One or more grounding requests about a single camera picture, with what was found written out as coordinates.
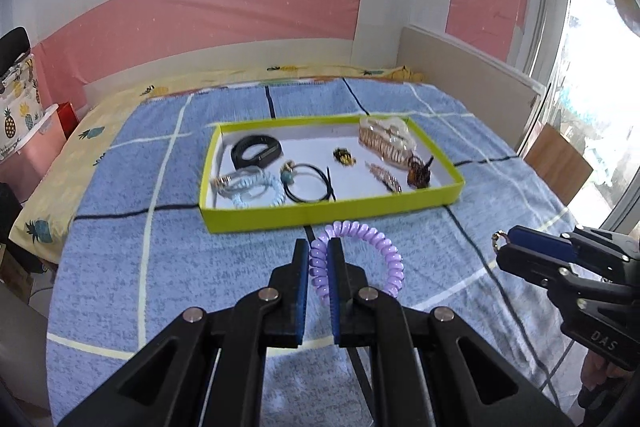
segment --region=headboard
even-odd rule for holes
[[[516,149],[544,87],[505,63],[454,37],[416,26],[402,29],[397,64],[465,104]]]

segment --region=pink wall stripe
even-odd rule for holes
[[[522,28],[528,0],[451,0],[446,32],[506,60],[513,29]]]
[[[44,103],[86,103],[82,86],[184,52],[273,39],[353,40],[360,0],[108,0],[35,48]]]

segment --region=grid pattern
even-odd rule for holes
[[[302,228],[207,233],[197,199],[212,123],[369,111],[410,114],[466,178],[450,207],[367,221],[404,257],[402,304],[452,306],[568,407],[580,384],[564,364],[553,373],[568,347],[559,315],[539,288],[494,272],[490,235],[516,224],[557,234],[573,227],[572,216],[502,140],[433,86],[337,79],[204,90],[150,100],[132,114],[98,165],[65,245],[47,346],[54,420],[183,309],[228,307],[264,285],[306,237]],[[371,283],[383,282],[366,245],[344,247]],[[348,356],[332,346],[328,309],[313,293],[302,348],[270,352],[262,403],[263,425],[370,422]]]

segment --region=jewelry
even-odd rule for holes
[[[223,176],[217,176],[215,178],[211,178],[211,187],[214,191],[216,191],[223,198],[227,198],[228,200],[233,197],[236,192],[245,192],[244,188],[241,188],[239,185],[239,181],[246,177],[251,176],[253,174],[259,174],[262,172],[262,169],[259,167],[245,167],[243,169],[238,169],[237,171],[230,172],[229,174],[224,174]],[[267,191],[267,188],[263,190],[261,194],[257,194],[254,198],[260,197]]]
[[[329,304],[329,277],[326,270],[326,250],[332,237],[356,237],[366,241],[385,257],[387,277],[383,292],[398,298],[398,292],[404,285],[404,265],[398,248],[391,240],[375,227],[357,221],[335,221],[324,227],[324,232],[311,242],[309,257],[309,275],[316,294],[324,304]]]
[[[322,198],[319,198],[317,200],[303,200],[302,198],[297,197],[295,194],[292,194],[291,190],[289,189],[289,185],[293,185],[294,183],[295,176],[293,171],[294,169],[298,169],[301,167],[311,169],[312,171],[315,171],[318,176],[320,176],[320,179],[326,187],[326,194],[322,196]],[[329,181],[329,178],[325,176],[324,172],[322,172],[318,167],[309,163],[295,163],[293,160],[284,162],[284,165],[280,168],[280,181],[282,181],[282,185],[284,186],[285,194],[294,203],[318,203],[319,201],[328,200],[334,193],[334,189],[331,186],[331,181]]]
[[[374,178],[379,182],[385,184],[385,187],[388,188],[391,192],[402,192],[402,187],[398,183],[398,180],[395,178],[391,172],[386,169],[383,169],[379,165],[375,165],[375,163],[367,163],[365,165],[369,168],[369,172],[373,174]]]
[[[427,163],[418,158],[418,156],[411,156],[409,158],[409,174],[406,176],[406,183],[413,188],[427,188],[429,181],[431,181],[430,166],[433,163],[433,156],[429,158]]]
[[[407,162],[417,146],[407,125],[396,116],[386,120],[362,117],[358,141],[384,161],[402,169],[408,168]]]
[[[266,145],[267,148],[258,152],[248,160],[242,157],[249,147],[260,144]],[[267,136],[266,134],[245,136],[231,149],[231,161],[234,163],[234,167],[236,169],[248,166],[256,166],[264,169],[276,161],[280,156],[282,156],[282,145],[280,145],[280,142],[273,136]]]
[[[260,186],[265,187],[265,190],[267,190],[268,187],[271,187],[276,192],[273,197],[273,201],[271,201],[269,206],[280,206],[284,203],[284,187],[280,183],[279,179],[277,179],[273,173],[262,170],[258,173],[241,177],[229,191],[229,194],[231,195],[229,199],[233,202],[234,207],[247,208],[249,205],[242,196],[251,188]],[[257,196],[251,196],[247,199],[255,198],[257,198]]]
[[[338,149],[334,151],[334,158],[345,166],[351,167],[352,165],[356,165],[356,158],[351,156],[351,153],[347,149],[338,147]]]

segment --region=black watch strap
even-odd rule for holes
[[[261,150],[255,156],[245,159],[244,152],[254,145],[266,145],[266,149]],[[282,155],[282,145],[273,136],[266,134],[252,134],[245,136],[238,141],[231,149],[231,161],[236,169],[249,166],[257,166],[260,169],[271,165]]]

